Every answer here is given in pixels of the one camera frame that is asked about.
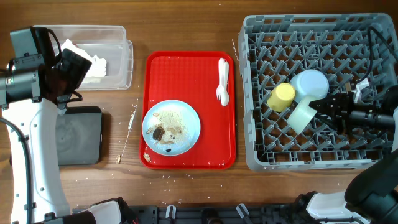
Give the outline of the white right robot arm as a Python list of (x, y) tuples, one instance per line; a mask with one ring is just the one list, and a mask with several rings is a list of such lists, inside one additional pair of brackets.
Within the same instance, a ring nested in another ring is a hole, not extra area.
[[(309, 106), (330, 118), (337, 130), (349, 132), (355, 126), (397, 129), (397, 87), (390, 87), (382, 106), (354, 103), (354, 93), (337, 93)], [(291, 205), (291, 223), (397, 223), (397, 138), (391, 153), (358, 174), (344, 192), (301, 194)]]

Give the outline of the black waste tray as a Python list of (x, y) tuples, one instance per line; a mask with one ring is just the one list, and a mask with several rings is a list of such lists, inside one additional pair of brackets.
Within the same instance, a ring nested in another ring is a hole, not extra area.
[(97, 106), (69, 107), (57, 116), (56, 145), (61, 166), (96, 164), (100, 160), (103, 113)]

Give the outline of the yellow plastic cup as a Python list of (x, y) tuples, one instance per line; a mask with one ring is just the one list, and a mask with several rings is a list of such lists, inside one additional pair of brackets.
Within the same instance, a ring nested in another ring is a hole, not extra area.
[(281, 83), (271, 91), (267, 104), (272, 110), (282, 112), (292, 104), (295, 93), (295, 88), (291, 84)]

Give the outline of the clear plastic waste bin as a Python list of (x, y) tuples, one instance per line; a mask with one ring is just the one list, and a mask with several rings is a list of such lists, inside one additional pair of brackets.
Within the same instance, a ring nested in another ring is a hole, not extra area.
[(59, 42), (70, 40), (96, 61), (106, 61), (104, 72), (94, 66), (86, 74), (80, 90), (127, 90), (131, 86), (133, 46), (123, 26), (47, 25)]

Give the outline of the white napkin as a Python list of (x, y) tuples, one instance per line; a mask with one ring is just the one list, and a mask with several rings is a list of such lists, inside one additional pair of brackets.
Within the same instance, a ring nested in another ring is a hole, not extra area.
[(86, 73), (86, 77), (105, 77), (107, 61), (97, 55), (91, 56), (87, 51), (77, 47), (71, 40), (67, 39), (62, 45), (61, 50), (69, 49), (91, 62), (91, 67)]

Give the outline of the light blue bowl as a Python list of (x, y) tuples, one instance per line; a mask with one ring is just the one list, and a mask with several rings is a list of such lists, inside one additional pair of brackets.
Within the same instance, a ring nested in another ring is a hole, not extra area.
[(324, 98), (329, 90), (329, 82), (326, 76), (322, 72), (312, 69), (304, 70), (295, 75), (290, 80), (290, 84), (295, 89), (294, 101), (296, 103), (300, 103), (307, 95)]

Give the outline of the food scrap on table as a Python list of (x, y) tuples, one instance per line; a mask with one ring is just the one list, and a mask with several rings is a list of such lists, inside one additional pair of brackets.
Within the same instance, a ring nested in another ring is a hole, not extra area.
[(114, 161), (116, 164), (119, 164), (121, 162), (121, 155), (117, 155)]

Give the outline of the mint green bowl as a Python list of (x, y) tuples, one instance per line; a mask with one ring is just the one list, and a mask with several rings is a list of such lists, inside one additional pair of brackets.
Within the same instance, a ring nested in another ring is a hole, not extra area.
[(319, 98), (311, 95), (304, 96), (287, 119), (287, 124), (296, 134), (301, 134), (316, 115), (317, 111), (309, 105), (316, 100)]

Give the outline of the red serving tray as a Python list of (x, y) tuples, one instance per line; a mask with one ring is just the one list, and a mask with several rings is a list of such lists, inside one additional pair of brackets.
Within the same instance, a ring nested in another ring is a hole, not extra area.
[[(229, 65), (229, 103), (216, 98), (218, 61)], [(163, 156), (140, 141), (139, 157), (150, 169), (211, 169), (231, 167), (236, 160), (234, 61), (225, 52), (157, 51), (146, 61), (142, 113), (165, 100), (180, 100), (198, 114), (201, 131), (197, 143), (178, 156)]]

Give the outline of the grey dishwasher rack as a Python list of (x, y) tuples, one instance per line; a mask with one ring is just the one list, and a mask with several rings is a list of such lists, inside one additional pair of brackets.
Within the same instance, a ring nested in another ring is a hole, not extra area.
[(356, 128), (341, 134), (313, 118), (301, 134), (287, 124), (292, 108), (267, 105), (273, 88), (307, 69), (322, 72), (328, 93), (362, 77), (362, 105), (381, 106), (397, 84), (397, 28), (387, 14), (247, 16), (238, 36), (243, 79), (246, 163), (253, 171), (366, 169), (391, 152), (393, 133)]

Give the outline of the white plastic spoon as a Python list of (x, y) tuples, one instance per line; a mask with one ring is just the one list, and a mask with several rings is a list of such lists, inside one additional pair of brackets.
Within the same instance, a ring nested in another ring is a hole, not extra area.
[(221, 105), (227, 106), (229, 103), (229, 94), (227, 91), (228, 86), (228, 78), (229, 78), (229, 63), (224, 61), (221, 66), (221, 71), (223, 72), (223, 82), (222, 82), (222, 91), (221, 91)]

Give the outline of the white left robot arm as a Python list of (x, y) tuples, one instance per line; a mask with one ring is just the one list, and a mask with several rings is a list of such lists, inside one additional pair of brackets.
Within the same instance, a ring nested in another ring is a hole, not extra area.
[(53, 30), (12, 31), (15, 57), (1, 70), (1, 122), (11, 143), (12, 223), (129, 223), (134, 213), (121, 198), (71, 213), (60, 180), (56, 147), (59, 109), (81, 101), (78, 92), (91, 62), (63, 49)]

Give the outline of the light blue dirty plate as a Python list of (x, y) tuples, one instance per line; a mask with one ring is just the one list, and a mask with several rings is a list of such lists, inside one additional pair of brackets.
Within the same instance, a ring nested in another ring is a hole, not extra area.
[(142, 122), (149, 149), (161, 156), (179, 156), (198, 141), (201, 121), (197, 112), (180, 100), (165, 100), (151, 107)]

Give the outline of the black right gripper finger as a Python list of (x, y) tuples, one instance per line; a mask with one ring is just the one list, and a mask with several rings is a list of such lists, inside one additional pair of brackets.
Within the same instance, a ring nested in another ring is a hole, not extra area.
[(338, 114), (341, 113), (341, 97), (341, 93), (330, 95), (320, 100), (311, 101), (309, 107), (321, 114)]
[(325, 114), (320, 114), (320, 113), (317, 113), (315, 117), (319, 119), (322, 123), (326, 124), (329, 128), (334, 129), (338, 133), (341, 132), (338, 120), (335, 120), (329, 116), (326, 116)]

